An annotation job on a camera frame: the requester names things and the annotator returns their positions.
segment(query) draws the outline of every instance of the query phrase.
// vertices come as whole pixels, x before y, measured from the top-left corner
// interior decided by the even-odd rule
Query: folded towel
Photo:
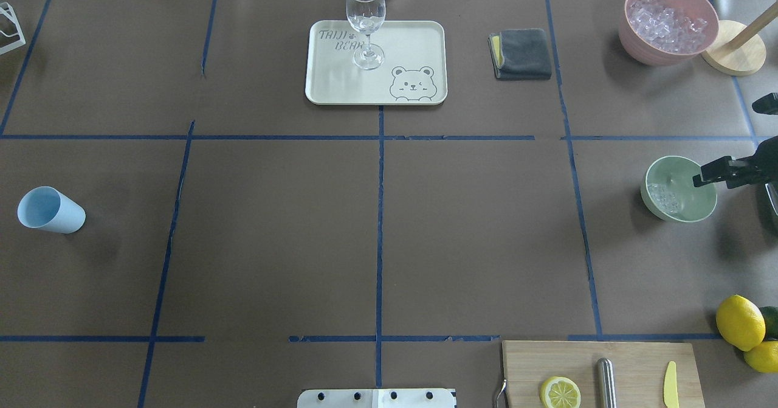
[[[542,29],[506,29],[489,34],[489,48],[497,79],[551,78],[551,59]]]

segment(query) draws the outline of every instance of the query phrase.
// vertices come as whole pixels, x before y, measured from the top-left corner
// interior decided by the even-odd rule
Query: green lime
[[[763,306],[759,308],[762,317],[765,318],[765,336],[778,339],[778,308],[775,306]]]

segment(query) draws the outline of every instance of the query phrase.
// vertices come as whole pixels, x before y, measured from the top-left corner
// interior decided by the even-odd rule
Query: tray
[[[367,41],[364,35],[345,20],[314,23],[308,39],[308,100],[320,105],[386,106],[435,105],[445,100],[446,45],[440,23],[387,21],[370,39],[384,49],[386,59],[381,67],[364,71],[352,59],[354,50]],[[427,90],[411,91],[405,82],[421,82]]]
[[[597,408],[600,358],[613,363],[617,406],[664,408],[664,372],[667,362],[675,361],[681,407],[705,408],[694,350],[686,342],[503,341],[508,405],[542,406],[541,383],[566,376],[581,391],[580,408]]]

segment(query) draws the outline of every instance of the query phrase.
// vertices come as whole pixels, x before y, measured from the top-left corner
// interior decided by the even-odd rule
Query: blue tape line
[[[375,342],[375,340],[375,335],[306,335],[289,337],[289,342]]]
[[[5,335],[0,342],[149,342],[149,336]],[[205,342],[205,336],[158,336],[156,342]]]
[[[316,134],[198,134],[198,141],[377,141],[378,136],[317,136]]]
[[[384,342],[489,342],[500,339],[499,335],[381,335]],[[289,342],[376,342],[373,335],[306,335],[290,336]]]
[[[376,388],[381,388],[384,305],[384,106],[378,106],[378,226],[376,269]]]
[[[216,15],[216,0],[211,2],[211,17],[208,18],[208,31],[205,32],[205,46],[202,48],[202,64],[200,73],[205,75],[205,62],[208,60],[208,45],[211,43],[211,31],[213,29],[213,18]]]
[[[0,342],[148,342],[148,336],[7,335]]]
[[[464,342],[489,342],[500,339],[499,335],[385,335],[382,337],[384,342],[444,342],[444,341],[464,341]]]
[[[183,141],[186,136],[173,134],[3,134],[0,139],[8,140],[142,140]]]
[[[143,408],[145,403],[145,392],[148,388],[148,376],[151,374],[151,362],[154,357],[154,342],[148,343],[148,349],[146,351],[146,362],[143,366],[143,378],[141,380],[141,392],[138,396],[138,408]]]
[[[570,136],[573,141],[750,141],[746,136]]]
[[[154,320],[151,326],[151,339],[148,342],[148,351],[146,353],[146,363],[143,369],[143,378],[141,380],[141,392],[138,397],[138,408],[142,408],[145,402],[145,392],[148,387],[148,376],[151,373],[151,364],[154,356],[154,344],[157,329],[159,327],[159,315],[162,313],[162,300],[165,296],[165,285],[167,284],[167,270],[170,267],[170,255],[173,253],[173,235],[176,233],[176,225],[178,222],[178,210],[181,206],[181,190],[184,188],[184,177],[187,173],[187,162],[189,162],[189,150],[192,145],[192,132],[195,130],[195,122],[189,124],[189,132],[187,133],[187,145],[184,148],[184,159],[181,164],[181,175],[178,177],[178,188],[176,190],[176,202],[173,205],[173,217],[170,220],[170,231],[167,234],[167,247],[165,249],[165,261],[162,266],[162,275],[159,279],[159,292],[156,295],[156,306],[154,308]]]
[[[387,141],[534,141],[534,136],[386,136]]]
[[[564,95],[562,95],[562,70],[559,65],[559,51],[556,48],[556,34],[554,33],[554,20],[551,13],[551,0],[545,0],[545,11],[548,15],[548,33],[551,35],[551,47],[554,54],[554,67],[556,68],[556,86],[559,89],[559,104],[562,106],[562,114],[565,122],[565,139],[567,142],[567,154],[570,159],[570,170],[573,175],[573,189],[576,195],[576,207],[578,208],[578,223],[583,236],[583,248],[586,253],[586,267],[589,272],[589,294],[591,295],[591,307],[594,314],[594,327],[597,335],[602,335],[602,324],[600,322],[600,306],[597,304],[597,286],[594,284],[594,268],[591,264],[591,251],[589,248],[589,237],[586,230],[586,219],[584,219],[584,205],[581,201],[580,186],[578,184],[578,170],[576,170],[576,159],[573,152],[573,141],[570,132],[570,120],[567,115],[567,105]]]
[[[156,336],[155,342],[205,342],[205,336]]]
[[[748,127],[748,134],[750,134],[750,140],[754,143],[754,148],[759,147],[759,141],[756,139],[756,131],[754,125],[751,122],[751,114],[748,112],[748,104],[745,103],[743,98],[743,91],[740,88],[740,82],[737,81],[736,76],[732,76],[732,84],[734,85],[734,92],[737,94],[737,100],[740,102],[740,108],[743,111],[745,117],[745,125]]]
[[[16,93],[19,92],[19,87],[22,85],[22,78],[24,78],[24,73],[27,72],[27,64],[30,62],[30,57],[33,54],[33,48],[35,47],[35,43],[38,41],[38,35],[41,34],[41,28],[43,28],[44,19],[46,18],[46,13],[48,12],[48,7],[50,4],[51,0],[46,0],[44,9],[41,12],[41,18],[38,20],[38,26],[35,27],[33,38],[30,40],[30,45],[27,48],[27,54],[25,54],[24,61],[22,62],[22,68],[19,70],[19,76],[16,78],[16,84],[14,85],[13,91],[11,92],[11,97],[8,100],[8,107],[5,107],[5,115],[3,115],[2,122],[0,122],[0,136],[5,131],[5,126],[8,124],[8,117],[11,115],[13,102],[16,101]]]
[[[683,341],[684,339],[721,339],[721,335],[717,333],[622,333],[567,337],[567,341]]]

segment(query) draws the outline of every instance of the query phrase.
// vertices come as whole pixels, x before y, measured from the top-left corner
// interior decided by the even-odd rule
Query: wooden cutting board
[[[678,367],[680,408],[705,408],[697,362],[686,342],[503,341],[503,369],[511,408],[542,408],[539,391],[552,376],[572,379],[581,408],[601,407],[597,360],[613,363],[617,406],[665,408],[667,362]]]

